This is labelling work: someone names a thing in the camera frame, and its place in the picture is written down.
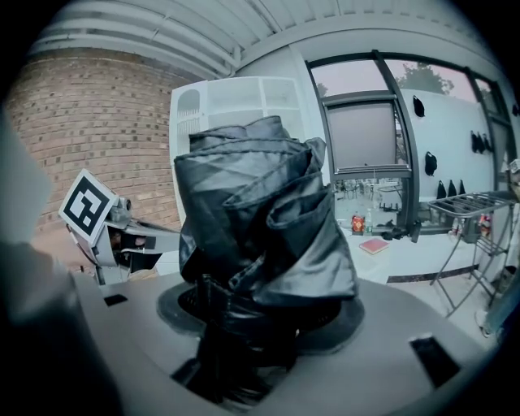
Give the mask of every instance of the tree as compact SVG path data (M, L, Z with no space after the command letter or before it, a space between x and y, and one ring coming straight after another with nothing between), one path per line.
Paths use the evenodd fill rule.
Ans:
M327 95L328 88L321 82L316 85L316 88L318 89L318 93L321 98Z
M417 66L404 64L405 74L396 78L401 89L421 89L431 93L449 95L453 89L453 82L435 74L430 65L417 63Z

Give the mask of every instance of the metal rack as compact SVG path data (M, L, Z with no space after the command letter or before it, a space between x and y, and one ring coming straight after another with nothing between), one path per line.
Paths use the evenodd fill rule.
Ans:
M457 195L456 197L447 197L443 199L437 199L435 201L431 201L428 205L433 210L438 210L439 212L447 215L448 217L454 219L460 219L466 221L465 226L462 227L462 232L459 233L457 242L453 246L453 250L448 256L448 259L440 269L439 273L435 276L435 278L430 282L432 286L435 282L437 282L448 298L449 304L452 306L452 310L446 315L446 318L451 316L470 296L470 294L475 290L475 288L480 284L482 288L486 291L486 293L490 296L492 301L496 295L495 292L492 292L490 288L484 283L485 275L488 272L489 267L491 266L493 259L501 254L507 254L509 252L509 246L511 242L511 236L513 235L514 225L513 225L513 210L514 204L517 202L514 194L506 191L495 191L495 192L487 192L487 193L465 193L463 195ZM493 240L493 227L491 230L490 238L481 236L480 234L475 235L475 243L474 243L474 252L473 252L473 262L472 262L472 271L470 273L470 278L475 278L475 283L471 286L469 292L462 298L458 304L455 305L453 299L449 296L448 291L442 284L440 279L440 275L448 265L451 257L455 253L459 243L461 242L462 237L468 236L468 233L472 233L471 227L466 226L470 224L471 220L479 220L480 215L492 214L494 211L499 210L500 208L509 208L508 215L505 220L504 227L500 233L500 237L498 241L495 243ZM509 241L507 247L504 248L502 246L502 241L505 237L505 232L509 228ZM484 253L489 256L486 266L482 269L482 271L475 270L475 259L477 256L477 249L481 249ZM504 265L506 262L507 255L504 256Z

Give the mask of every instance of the brick wall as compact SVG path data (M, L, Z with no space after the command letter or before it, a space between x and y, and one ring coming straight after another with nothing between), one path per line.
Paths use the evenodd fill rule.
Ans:
M168 149L171 90L195 80L107 50L32 59L13 85L7 109L54 184L37 232L64 227L58 208L83 167L129 197L135 217L178 229Z

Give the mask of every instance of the red book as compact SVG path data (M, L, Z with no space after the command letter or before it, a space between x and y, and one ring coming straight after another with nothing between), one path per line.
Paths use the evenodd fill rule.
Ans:
M368 241L365 241L363 244L360 244L359 247L364 249L367 253L377 254L379 251L386 249L388 247L388 243L381 240L380 238L372 238Z

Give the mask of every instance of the bottle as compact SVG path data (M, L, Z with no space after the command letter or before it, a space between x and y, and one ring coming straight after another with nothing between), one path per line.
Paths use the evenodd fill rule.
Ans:
M365 235L366 236L371 236L372 235L372 209L371 208L366 210Z

